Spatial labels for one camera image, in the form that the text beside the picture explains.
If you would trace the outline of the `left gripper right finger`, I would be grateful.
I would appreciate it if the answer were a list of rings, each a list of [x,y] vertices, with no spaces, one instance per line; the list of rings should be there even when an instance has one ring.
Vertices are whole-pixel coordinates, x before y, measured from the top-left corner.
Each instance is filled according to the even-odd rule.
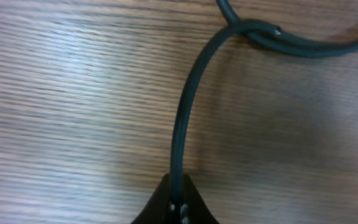
[[[209,211],[189,175],[183,176],[183,183],[184,199],[188,205],[188,222],[190,224],[219,224]]]

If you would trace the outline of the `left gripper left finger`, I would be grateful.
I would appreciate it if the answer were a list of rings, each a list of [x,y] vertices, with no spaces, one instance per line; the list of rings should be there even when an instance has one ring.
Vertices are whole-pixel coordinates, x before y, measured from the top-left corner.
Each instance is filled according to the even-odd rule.
[[[169,174],[165,174],[145,207],[131,224],[167,224],[169,202]]]

